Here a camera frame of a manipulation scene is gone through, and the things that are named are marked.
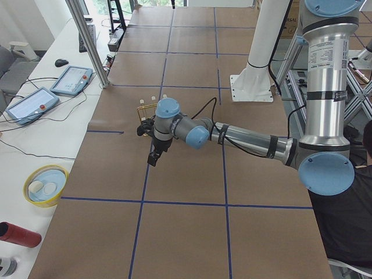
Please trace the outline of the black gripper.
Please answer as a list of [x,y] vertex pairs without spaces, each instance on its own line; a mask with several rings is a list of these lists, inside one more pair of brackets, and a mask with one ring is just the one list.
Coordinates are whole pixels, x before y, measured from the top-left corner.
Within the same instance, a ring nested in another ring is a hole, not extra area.
[[170,148],[173,139],[160,140],[156,137],[153,138],[153,151],[148,155],[147,163],[151,166],[156,166],[158,159],[161,157],[163,152],[167,152]]

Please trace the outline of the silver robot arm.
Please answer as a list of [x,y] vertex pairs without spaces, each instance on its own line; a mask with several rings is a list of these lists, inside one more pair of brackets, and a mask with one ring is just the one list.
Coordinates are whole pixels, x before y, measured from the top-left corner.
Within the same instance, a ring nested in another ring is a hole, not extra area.
[[297,169],[303,185],[315,194],[346,191],[355,171],[344,137],[349,37],[359,25],[362,1],[301,1],[298,28],[275,77],[279,90],[298,102],[304,133],[300,139],[260,134],[188,117],[173,98],[161,99],[155,115],[137,133],[153,139],[148,163],[155,165],[174,139],[199,149],[207,141],[236,147],[260,158],[276,159]]

